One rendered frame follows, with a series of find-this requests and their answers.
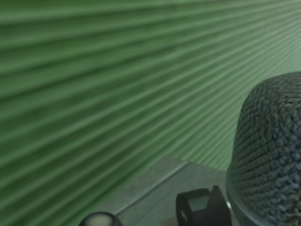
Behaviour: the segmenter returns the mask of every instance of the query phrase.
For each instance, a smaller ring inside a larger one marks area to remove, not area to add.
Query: gray floor
[[[124,226],[177,226],[178,193],[219,185],[225,195],[225,184],[225,172],[166,157],[100,210],[116,214]]]

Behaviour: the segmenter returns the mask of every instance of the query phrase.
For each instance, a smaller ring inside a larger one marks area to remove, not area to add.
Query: green wall
[[[301,1],[0,1],[0,225],[74,226],[169,154],[225,170]]]

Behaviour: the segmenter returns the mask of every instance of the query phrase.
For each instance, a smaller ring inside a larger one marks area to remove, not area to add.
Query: dark textured object
[[[86,216],[79,226],[122,226],[122,223],[111,213],[95,212]]]
[[[301,225],[301,73],[267,79],[247,97],[227,193],[244,225]]]
[[[210,192],[198,189],[180,193],[176,198],[179,226],[230,226],[231,215],[218,186]]]

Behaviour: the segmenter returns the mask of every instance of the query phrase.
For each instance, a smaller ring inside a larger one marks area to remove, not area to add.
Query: scaly textured surface
[[[237,198],[261,221],[301,224],[300,147],[301,73],[267,79],[244,102],[228,172]]]
[[[0,225],[76,225],[166,154],[225,169],[244,95],[301,69],[300,8],[1,1]]]

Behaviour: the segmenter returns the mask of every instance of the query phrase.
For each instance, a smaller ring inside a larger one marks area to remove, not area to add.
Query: green curtain
[[[75,226],[164,155],[225,170],[301,69],[300,0],[0,1],[0,225]]]

